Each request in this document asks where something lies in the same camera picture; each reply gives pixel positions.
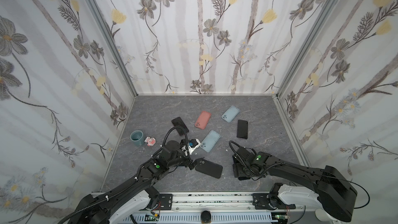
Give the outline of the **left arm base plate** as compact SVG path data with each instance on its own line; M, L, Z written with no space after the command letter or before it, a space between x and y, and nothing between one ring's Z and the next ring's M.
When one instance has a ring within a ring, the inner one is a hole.
M150 201L151 211L170 211L173 204L173 194L160 194Z

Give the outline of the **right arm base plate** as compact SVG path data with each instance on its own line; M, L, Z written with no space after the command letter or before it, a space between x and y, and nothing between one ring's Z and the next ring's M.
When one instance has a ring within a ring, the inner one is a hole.
M253 206L255 209L266 209L270 211L296 209L294 204L285 204L278 196L273 194L253 194Z

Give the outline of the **black phone case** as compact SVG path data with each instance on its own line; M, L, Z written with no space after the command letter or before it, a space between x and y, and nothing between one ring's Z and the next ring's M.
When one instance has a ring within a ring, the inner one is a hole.
M203 170L202 171L197 171L200 172L204 175L211 176L216 179L220 179L223 171L223 166L213 163L211 161L208 161L204 159L204 165L203 165Z

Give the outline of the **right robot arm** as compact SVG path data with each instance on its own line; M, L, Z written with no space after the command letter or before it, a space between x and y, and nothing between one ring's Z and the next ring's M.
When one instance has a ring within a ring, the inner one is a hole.
M233 149L233 171L239 180L269 176L295 183L275 183L265 195L254 194L257 209L293 209L297 205L322 208L330 219L352 220L357 191L336 168L311 168L284 161L266 152L238 147Z

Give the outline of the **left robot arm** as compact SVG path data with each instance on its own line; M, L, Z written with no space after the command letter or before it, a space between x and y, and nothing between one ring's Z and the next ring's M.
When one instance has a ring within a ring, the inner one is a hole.
M191 150L200 145L198 139L167 142L150 159L138 166L135 175L97 197L92 194L85 196L74 212L62 218L59 223L109 224L116 212L139 193L144 191L150 199L157 198L158 193L153 185L168 175L172 167L189 167L192 170L196 162L190 157Z

